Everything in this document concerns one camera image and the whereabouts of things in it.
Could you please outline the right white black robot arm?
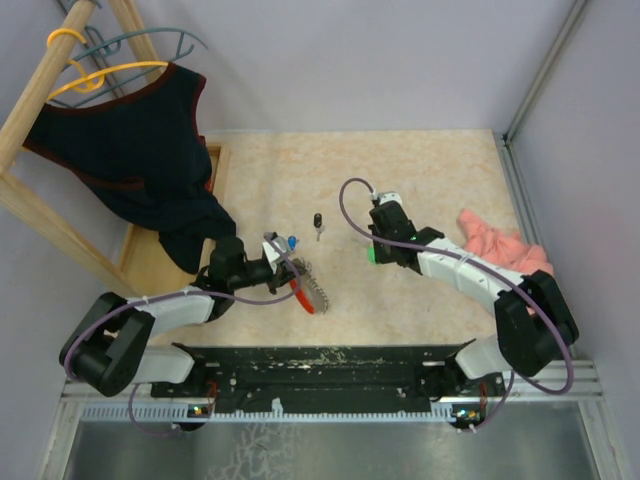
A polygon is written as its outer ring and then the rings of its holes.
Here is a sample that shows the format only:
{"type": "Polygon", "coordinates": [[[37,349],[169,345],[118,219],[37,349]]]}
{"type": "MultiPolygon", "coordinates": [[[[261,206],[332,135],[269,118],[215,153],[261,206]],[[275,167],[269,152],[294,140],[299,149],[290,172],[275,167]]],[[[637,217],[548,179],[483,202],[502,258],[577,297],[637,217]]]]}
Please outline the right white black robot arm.
{"type": "Polygon", "coordinates": [[[524,274],[499,267],[451,242],[430,227],[415,228],[401,202],[375,200],[369,211],[374,258],[443,281],[480,304],[496,321],[496,333],[462,346],[450,361],[448,387],[470,395],[482,377],[513,370],[533,377],[564,357],[549,328],[570,347],[579,329],[556,280],[542,270],[524,274]]]}

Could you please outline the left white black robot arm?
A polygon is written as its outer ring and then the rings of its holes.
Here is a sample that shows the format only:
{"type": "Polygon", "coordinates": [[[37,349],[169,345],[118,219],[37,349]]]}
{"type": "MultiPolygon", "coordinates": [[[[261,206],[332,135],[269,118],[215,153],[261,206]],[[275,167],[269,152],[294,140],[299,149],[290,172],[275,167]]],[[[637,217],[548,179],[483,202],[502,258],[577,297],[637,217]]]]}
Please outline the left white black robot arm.
{"type": "Polygon", "coordinates": [[[201,394],[208,373],[196,365],[186,346],[153,347],[150,340],[185,325],[221,318],[241,302],[237,291],[264,285],[271,294],[290,283],[300,285],[307,269],[292,258],[283,237],[267,234],[259,258],[248,259],[243,241],[216,242],[208,265],[188,286],[163,295],[125,298],[114,292],[98,297],[59,354],[67,377],[105,397],[130,385],[169,383],[184,395],[201,394]]]}

